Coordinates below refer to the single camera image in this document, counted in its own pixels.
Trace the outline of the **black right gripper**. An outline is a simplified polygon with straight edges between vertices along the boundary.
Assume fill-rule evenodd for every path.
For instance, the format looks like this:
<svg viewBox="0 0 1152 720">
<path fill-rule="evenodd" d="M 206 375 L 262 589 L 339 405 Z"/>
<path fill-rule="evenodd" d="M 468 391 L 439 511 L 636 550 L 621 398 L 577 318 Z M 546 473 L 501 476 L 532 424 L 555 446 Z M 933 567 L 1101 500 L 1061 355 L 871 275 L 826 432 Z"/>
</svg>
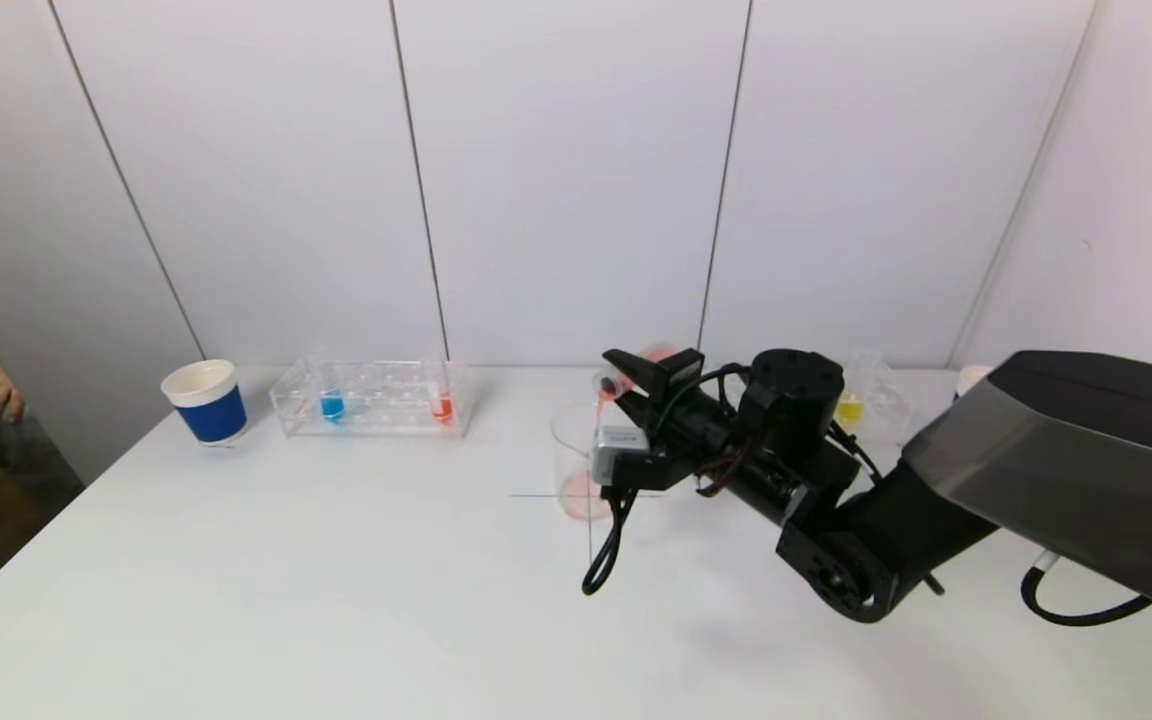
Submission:
<svg viewBox="0 0 1152 720">
<path fill-rule="evenodd" d="M 602 354 L 602 379 L 613 386 L 644 386 L 653 378 L 659 356 L 660 348 L 637 353 L 611 348 Z M 717 370 L 705 369 L 705 361 L 695 348 L 664 357 L 657 364 L 662 381 L 654 384 L 649 396 L 631 389 L 614 400 L 628 420 L 646 429 L 653 455 L 681 454 L 685 447 L 703 445 L 710 430 L 726 420 L 721 402 L 704 389 L 705 382 L 718 378 Z"/>
</svg>

